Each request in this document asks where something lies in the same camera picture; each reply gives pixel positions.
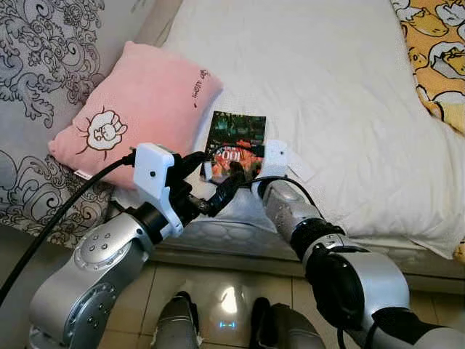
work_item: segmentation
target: yellow cartoon blanket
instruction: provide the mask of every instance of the yellow cartoon blanket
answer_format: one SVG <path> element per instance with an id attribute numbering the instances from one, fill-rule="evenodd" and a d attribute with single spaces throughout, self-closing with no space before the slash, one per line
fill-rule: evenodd
<path id="1" fill-rule="evenodd" d="M 465 135 L 465 0 L 391 0 L 416 90 L 428 111 Z"/>

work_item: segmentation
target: bed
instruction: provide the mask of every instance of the bed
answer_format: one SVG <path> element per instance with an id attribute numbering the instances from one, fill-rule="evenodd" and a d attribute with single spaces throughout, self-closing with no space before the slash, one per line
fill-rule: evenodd
<path id="1" fill-rule="evenodd" d="M 465 142 L 420 103 L 390 2 L 179 3 L 159 1 L 138 42 L 163 45 L 223 80 L 195 150 L 205 147 L 213 111 L 266 116 L 266 138 L 286 141 L 305 164 L 304 175 L 292 165 L 289 175 L 328 220 L 387 253 L 412 285 L 439 290 L 428 279 L 447 278 L 441 290 L 462 292 L 464 267 L 450 259 L 465 235 Z M 214 190 L 197 172 L 189 181 L 195 195 Z M 114 197 L 130 201 L 118 190 Z M 266 217 L 246 216 L 233 202 L 165 241 L 154 258 L 301 273 Z"/>

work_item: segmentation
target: tile floor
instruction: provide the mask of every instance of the tile floor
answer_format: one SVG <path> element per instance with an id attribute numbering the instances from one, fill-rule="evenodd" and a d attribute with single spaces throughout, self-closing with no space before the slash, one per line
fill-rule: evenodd
<path id="1" fill-rule="evenodd" d="M 246 348 L 251 307 L 259 296 L 267 297 L 271 303 L 288 304 L 304 314 L 326 347 L 337 348 L 336 330 L 317 312 L 304 279 L 149 263 L 119 297 L 99 349 L 148 349 L 161 309 L 181 290 L 189 292 L 197 303 L 204 338 L 202 349 Z M 423 292 L 412 292 L 411 296 L 411 307 L 421 320 L 465 332 L 464 297 Z M 235 313 L 222 309 L 228 297 L 235 297 Z M 220 321 L 234 321 L 236 328 L 220 329 Z M 358 348 L 348 337 L 346 346 Z"/>

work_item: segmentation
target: book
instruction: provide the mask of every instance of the book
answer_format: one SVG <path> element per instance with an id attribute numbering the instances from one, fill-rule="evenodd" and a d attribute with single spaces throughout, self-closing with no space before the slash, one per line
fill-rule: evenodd
<path id="1" fill-rule="evenodd" d="M 212 182 L 221 183 L 234 171 L 243 170 L 247 180 L 260 173 L 265 124 L 264 116 L 213 112 L 205 149 L 207 154 L 214 152 L 211 160 Z M 205 179 L 203 168 L 201 176 Z"/>

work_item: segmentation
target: gray patterned bedsheet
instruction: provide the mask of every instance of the gray patterned bedsheet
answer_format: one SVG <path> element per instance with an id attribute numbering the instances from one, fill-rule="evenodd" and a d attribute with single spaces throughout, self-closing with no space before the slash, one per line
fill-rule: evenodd
<path id="1" fill-rule="evenodd" d="M 82 108 L 133 39 L 153 0 L 0 1 L 0 224 L 37 234 L 82 184 L 47 143 Z M 112 187 L 97 183 L 50 240 L 73 247 L 102 222 Z"/>

